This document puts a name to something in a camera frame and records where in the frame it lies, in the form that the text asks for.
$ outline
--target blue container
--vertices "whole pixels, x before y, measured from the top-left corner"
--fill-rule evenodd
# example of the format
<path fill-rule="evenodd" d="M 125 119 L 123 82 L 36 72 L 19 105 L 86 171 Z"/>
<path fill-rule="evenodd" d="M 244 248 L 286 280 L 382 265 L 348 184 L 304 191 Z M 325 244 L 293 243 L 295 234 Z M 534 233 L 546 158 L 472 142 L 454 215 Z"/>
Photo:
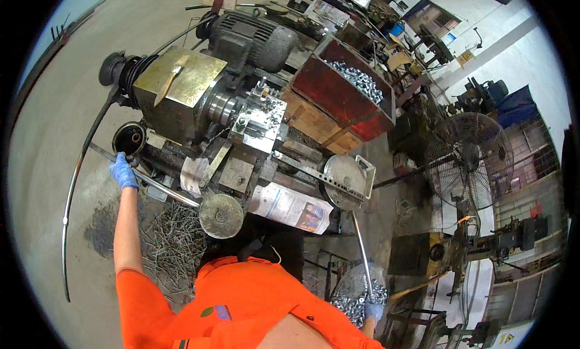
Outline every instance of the blue container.
<path fill-rule="evenodd" d="M 390 34 L 392 34 L 393 36 L 399 36 L 403 32 L 404 29 L 405 29 L 405 26 L 402 24 L 402 22 L 397 22 L 397 24 L 390 31 Z"/>

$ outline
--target fan guard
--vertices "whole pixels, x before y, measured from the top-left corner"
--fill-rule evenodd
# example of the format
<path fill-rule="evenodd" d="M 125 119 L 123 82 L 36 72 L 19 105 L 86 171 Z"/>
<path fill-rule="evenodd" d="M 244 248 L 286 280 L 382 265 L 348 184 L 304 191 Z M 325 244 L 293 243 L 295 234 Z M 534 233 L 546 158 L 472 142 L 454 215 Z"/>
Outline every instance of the fan guard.
<path fill-rule="evenodd" d="M 514 160 L 502 127 L 486 115 L 462 113 L 433 131 L 426 173 L 442 200 L 462 210 L 490 207 L 509 188 Z"/>

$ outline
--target wire mesh basket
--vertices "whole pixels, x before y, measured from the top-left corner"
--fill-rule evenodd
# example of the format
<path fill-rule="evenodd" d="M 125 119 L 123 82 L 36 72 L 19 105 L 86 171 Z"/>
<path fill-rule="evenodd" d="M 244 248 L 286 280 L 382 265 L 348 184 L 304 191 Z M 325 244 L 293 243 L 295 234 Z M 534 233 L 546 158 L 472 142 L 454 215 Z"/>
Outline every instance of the wire mesh basket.
<path fill-rule="evenodd" d="M 373 302 L 385 305 L 388 299 L 388 291 L 385 288 L 383 268 L 368 263 L 373 283 Z M 335 287 L 330 303 L 350 319 L 358 328 L 364 323 L 364 303 L 368 300 L 364 265 L 359 264 L 344 274 Z"/>

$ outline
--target bolt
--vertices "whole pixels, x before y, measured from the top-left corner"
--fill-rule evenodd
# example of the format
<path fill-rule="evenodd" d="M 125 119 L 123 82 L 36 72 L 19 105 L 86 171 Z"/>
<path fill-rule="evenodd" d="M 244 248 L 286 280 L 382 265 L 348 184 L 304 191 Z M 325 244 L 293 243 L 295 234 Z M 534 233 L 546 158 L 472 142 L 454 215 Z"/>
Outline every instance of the bolt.
<path fill-rule="evenodd" d="M 227 213 L 221 209 L 218 209 L 215 215 L 216 221 L 223 223 L 227 221 Z"/>

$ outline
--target worker's left hand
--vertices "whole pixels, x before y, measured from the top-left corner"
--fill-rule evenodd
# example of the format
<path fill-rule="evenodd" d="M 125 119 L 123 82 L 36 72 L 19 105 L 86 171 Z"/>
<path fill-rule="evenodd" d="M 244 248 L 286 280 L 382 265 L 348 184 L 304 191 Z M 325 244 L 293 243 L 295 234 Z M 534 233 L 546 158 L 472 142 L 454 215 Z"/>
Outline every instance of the worker's left hand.
<path fill-rule="evenodd" d="M 383 311 L 385 310 L 385 306 L 381 304 L 374 304 L 369 301 L 364 303 L 364 317 L 366 318 L 373 318 L 376 323 L 381 320 L 383 317 Z"/>
<path fill-rule="evenodd" d="M 121 186 L 121 190 L 125 187 L 134 187 L 139 189 L 135 174 L 131 170 L 131 165 L 127 163 L 125 153 L 121 151 L 117 154 L 117 161 L 109 163 L 109 172 L 115 178 L 117 183 Z"/>

